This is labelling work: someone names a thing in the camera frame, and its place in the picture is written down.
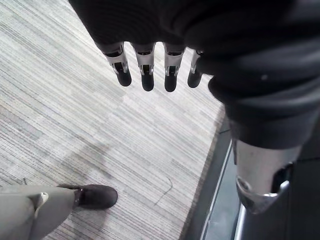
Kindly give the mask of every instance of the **gray striped carpet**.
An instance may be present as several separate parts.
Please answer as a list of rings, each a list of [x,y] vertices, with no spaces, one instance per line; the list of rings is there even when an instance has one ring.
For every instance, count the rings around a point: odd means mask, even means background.
[[[107,211],[75,211],[47,240],[177,240],[223,111],[209,76],[190,89],[192,52],[176,91],[164,89],[164,49],[155,87],[122,87],[66,0],[0,1],[0,185],[105,184]]]

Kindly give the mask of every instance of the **person's foot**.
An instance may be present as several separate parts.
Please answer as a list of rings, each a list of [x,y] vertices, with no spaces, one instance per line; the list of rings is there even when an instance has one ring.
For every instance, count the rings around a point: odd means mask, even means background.
[[[105,185],[67,185],[61,184],[59,188],[79,190],[77,206],[84,209],[108,209],[116,204],[118,193],[115,189]]]

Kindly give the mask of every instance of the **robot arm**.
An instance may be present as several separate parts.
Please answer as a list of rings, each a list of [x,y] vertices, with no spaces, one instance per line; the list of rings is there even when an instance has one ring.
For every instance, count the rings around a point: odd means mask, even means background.
[[[133,45],[143,88],[153,88],[153,46],[164,42],[165,88],[176,87],[185,46],[196,50],[188,85],[215,77],[225,105],[246,208],[263,212],[288,187],[292,163],[320,107],[319,0],[69,0],[121,85]]]

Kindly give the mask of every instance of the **pant leg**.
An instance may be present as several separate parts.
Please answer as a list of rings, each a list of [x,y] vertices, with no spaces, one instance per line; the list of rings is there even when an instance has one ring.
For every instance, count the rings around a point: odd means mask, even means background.
[[[34,215],[28,197],[0,194],[0,240],[28,240]]]
[[[60,187],[22,185],[0,192],[0,199],[9,194],[15,195],[16,198],[27,198],[32,202],[34,212],[27,239],[40,240],[57,228],[71,213],[75,203],[75,192],[76,190]],[[15,216],[14,221],[18,221],[18,217],[19,215]]]

